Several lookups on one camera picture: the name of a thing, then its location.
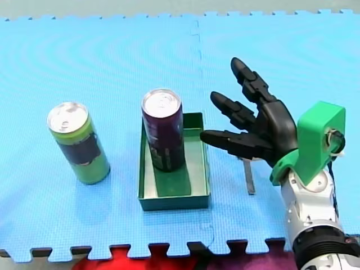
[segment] red fabric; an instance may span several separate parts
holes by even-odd
[[[128,249],[118,248],[112,251],[112,260],[82,259],[73,266],[73,270],[193,270],[195,257],[168,258],[163,247],[152,247],[151,257],[130,259]]]

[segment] robotic hand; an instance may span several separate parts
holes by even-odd
[[[345,147],[345,109],[319,102],[296,126],[284,103],[241,60],[231,69],[242,93],[258,114],[238,101],[212,92],[213,104],[240,134],[205,130],[203,142],[244,159],[260,158],[273,168],[273,185],[281,185],[287,208],[289,241],[301,270],[360,269],[360,246],[339,222],[332,162]]]

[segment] aluminum can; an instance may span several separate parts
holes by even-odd
[[[110,164],[84,105],[64,102],[54,107],[47,124],[81,182],[92,185],[107,176]]]
[[[142,117],[152,164],[164,172],[185,163],[183,112],[180,98],[169,89],[155,89],[142,100]]]

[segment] can label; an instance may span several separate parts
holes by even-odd
[[[150,146],[152,164],[154,167],[169,172],[181,167],[185,162],[183,143],[175,149],[156,149]]]
[[[73,145],[57,144],[67,160],[77,165],[89,165],[101,154],[95,133],[91,133],[89,137]]]

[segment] black joint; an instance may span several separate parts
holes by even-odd
[[[347,239],[343,232],[330,226],[314,227],[302,232],[292,246],[298,269],[308,261],[326,254],[348,254],[358,257],[359,245]]]

